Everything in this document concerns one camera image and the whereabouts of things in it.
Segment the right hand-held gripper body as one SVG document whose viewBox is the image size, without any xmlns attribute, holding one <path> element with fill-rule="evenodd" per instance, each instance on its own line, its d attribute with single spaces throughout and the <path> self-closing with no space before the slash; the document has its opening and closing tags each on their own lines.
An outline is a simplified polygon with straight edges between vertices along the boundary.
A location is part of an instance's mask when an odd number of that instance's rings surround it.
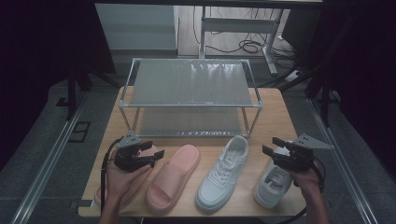
<svg viewBox="0 0 396 224">
<path fill-rule="evenodd" d="M 273 160 L 275 165 L 294 172 L 303 172 L 310 169 L 314 163 L 314 150 L 334 149 L 334 146 L 319 141 L 307 134 L 301 134 L 296 140 L 291 141 L 288 154 L 280 154 L 280 159 Z"/>
</svg>

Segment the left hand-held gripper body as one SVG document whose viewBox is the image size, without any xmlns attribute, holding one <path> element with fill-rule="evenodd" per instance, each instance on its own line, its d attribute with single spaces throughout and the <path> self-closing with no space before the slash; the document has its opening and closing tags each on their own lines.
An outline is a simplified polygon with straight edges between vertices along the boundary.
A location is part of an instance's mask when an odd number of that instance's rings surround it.
<svg viewBox="0 0 396 224">
<path fill-rule="evenodd" d="M 133 131 L 129 131 L 117 145 L 117 153 L 114 159 L 115 165 L 122 171 L 129 173 L 145 166 L 145 163 L 138 156 L 141 149 L 142 141 Z"/>
</svg>

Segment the pink slipper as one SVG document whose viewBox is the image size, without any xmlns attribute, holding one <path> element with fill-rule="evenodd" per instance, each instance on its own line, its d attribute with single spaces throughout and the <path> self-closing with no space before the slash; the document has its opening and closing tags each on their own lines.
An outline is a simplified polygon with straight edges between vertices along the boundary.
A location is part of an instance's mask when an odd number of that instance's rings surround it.
<svg viewBox="0 0 396 224">
<path fill-rule="evenodd" d="M 163 165 L 148 187 L 147 203 L 150 210 L 166 213 L 176 205 L 200 157 L 197 147 L 185 145 Z"/>
<path fill-rule="evenodd" d="M 146 150 L 139 150 L 138 151 L 138 159 L 143 159 L 144 157 L 153 157 L 154 154 L 157 152 L 158 152 L 158 148 L 156 148 L 155 146 L 152 146 Z M 135 194 L 138 192 L 138 190 L 140 189 L 140 187 L 142 186 L 142 184 L 144 183 L 146 178 L 149 176 L 151 171 L 152 171 L 152 169 L 149 169 L 146 173 L 139 176 L 133 182 L 133 184 L 129 187 L 128 191 L 126 192 L 126 194 L 122 197 L 122 199 L 120 201 L 120 209 L 123 209 L 124 207 L 128 206 L 132 202 Z M 98 206 L 101 205 L 101 202 L 102 202 L 101 198 L 102 198 L 102 189 L 99 188 L 94 194 L 94 202 L 96 205 L 98 205 Z"/>
</svg>

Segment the white sneaker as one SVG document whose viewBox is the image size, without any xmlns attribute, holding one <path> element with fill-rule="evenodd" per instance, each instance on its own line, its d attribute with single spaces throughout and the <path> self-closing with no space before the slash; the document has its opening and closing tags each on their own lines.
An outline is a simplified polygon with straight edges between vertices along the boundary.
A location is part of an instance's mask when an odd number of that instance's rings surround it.
<svg viewBox="0 0 396 224">
<path fill-rule="evenodd" d="M 243 136 L 234 136 L 227 143 L 197 190 L 195 203 L 201 210 L 216 212 L 231 199 L 248 150 L 248 141 Z"/>
<path fill-rule="evenodd" d="M 267 209 L 274 208 L 289 190 L 291 182 L 290 173 L 270 161 L 254 189 L 254 199 Z"/>
</svg>

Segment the grey metal shoe rack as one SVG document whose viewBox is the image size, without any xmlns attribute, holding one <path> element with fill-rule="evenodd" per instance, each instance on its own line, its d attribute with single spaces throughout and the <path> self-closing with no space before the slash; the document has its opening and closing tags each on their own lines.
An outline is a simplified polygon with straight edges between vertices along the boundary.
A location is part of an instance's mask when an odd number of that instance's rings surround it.
<svg viewBox="0 0 396 224">
<path fill-rule="evenodd" d="M 141 137 L 249 137 L 262 100 L 247 60 L 134 59 L 119 109 Z"/>
</svg>

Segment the person's right hand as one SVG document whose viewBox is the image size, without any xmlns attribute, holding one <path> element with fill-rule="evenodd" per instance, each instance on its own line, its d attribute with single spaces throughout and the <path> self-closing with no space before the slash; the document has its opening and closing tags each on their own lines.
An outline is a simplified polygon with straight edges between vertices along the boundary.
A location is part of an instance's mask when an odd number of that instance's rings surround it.
<svg viewBox="0 0 396 224">
<path fill-rule="evenodd" d="M 290 171 L 290 175 L 303 193 L 320 192 L 321 174 L 314 163 L 309 170 L 303 172 Z"/>
</svg>

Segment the person's left hand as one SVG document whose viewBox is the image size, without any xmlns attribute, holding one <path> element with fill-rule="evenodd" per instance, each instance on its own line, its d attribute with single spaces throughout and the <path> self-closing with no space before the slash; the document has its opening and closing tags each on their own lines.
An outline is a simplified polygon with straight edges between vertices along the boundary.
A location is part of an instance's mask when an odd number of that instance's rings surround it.
<svg viewBox="0 0 396 224">
<path fill-rule="evenodd" d="M 145 165 L 132 173 L 128 173 L 122 171 L 111 159 L 106 167 L 106 203 L 115 200 L 120 201 L 134 182 L 150 170 L 151 166 Z"/>
</svg>

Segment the black metal stand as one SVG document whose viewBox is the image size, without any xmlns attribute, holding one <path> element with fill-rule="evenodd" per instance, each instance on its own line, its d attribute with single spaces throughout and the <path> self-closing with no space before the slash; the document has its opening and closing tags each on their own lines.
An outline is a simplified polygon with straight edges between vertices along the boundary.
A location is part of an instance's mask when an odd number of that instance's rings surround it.
<svg viewBox="0 0 396 224">
<path fill-rule="evenodd" d="M 293 69 L 302 67 L 304 72 L 293 81 L 278 87 L 280 91 L 287 91 L 292 87 L 310 80 L 304 94 L 308 98 L 315 97 L 321 92 L 320 118 L 328 125 L 328 107 L 330 103 L 331 60 L 334 57 L 345 33 L 344 26 L 332 22 L 323 15 L 318 15 L 313 21 L 304 20 L 308 27 L 304 30 L 302 25 L 295 22 L 294 30 L 301 28 L 300 38 L 307 37 L 306 51 L 297 57 Z"/>
<path fill-rule="evenodd" d="M 61 97 L 56 104 L 57 106 L 67 107 L 67 120 L 70 120 L 77 113 L 77 87 L 82 91 L 90 91 L 92 89 L 92 81 L 89 74 L 98 77 L 115 89 L 121 87 L 121 84 L 111 78 L 107 72 L 94 68 L 87 63 L 73 64 L 67 74 L 67 97 Z"/>
</svg>

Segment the dark curtain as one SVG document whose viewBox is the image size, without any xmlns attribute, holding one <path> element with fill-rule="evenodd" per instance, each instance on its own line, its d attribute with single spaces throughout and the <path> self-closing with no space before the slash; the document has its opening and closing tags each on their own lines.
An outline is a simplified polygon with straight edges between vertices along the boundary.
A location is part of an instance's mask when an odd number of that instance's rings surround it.
<svg viewBox="0 0 396 224">
<path fill-rule="evenodd" d="M 95 0 L 0 0 L 0 170 L 70 74 L 113 74 Z"/>
<path fill-rule="evenodd" d="M 353 20 L 331 60 L 341 110 L 396 177 L 396 0 L 336 0 L 327 22 Z"/>
</svg>

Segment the grey cabinet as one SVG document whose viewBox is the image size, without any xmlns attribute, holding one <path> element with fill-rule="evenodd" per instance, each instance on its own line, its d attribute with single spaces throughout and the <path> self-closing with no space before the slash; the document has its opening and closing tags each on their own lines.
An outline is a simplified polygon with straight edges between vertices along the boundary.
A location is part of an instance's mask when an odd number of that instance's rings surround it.
<svg viewBox="0 0 396 224">
<path fill-rule="evenodd" d="M 99 3 L 95 7 L 110 49 L 177 50 L 177 7 Z"/>
</svg>

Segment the white desk frame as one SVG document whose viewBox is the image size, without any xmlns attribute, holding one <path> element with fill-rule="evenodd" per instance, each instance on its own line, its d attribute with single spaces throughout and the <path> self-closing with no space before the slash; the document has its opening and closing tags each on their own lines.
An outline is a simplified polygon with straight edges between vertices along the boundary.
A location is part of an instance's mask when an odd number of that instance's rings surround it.
<svg viewBox="0 0 396 224">
<path fill-rule="evenodd" d="M 262 47 L 263 57 L 272 76 L 277 76 L 275 61 L 271 56 L 271 49 L 276 39 L 279 24 L 284 10 L 279 9 L 272 20 L 265 19 L 222 19 L 207 17 L 205 7 L 202 8 L 201 31 L 199 58 L 205 57 L 205 34 L 207 32 L 225 32 L 225 33 L 247 33 L 247 34 L 264 34 L 269 37 L 264 41 Z"/>
</svg>

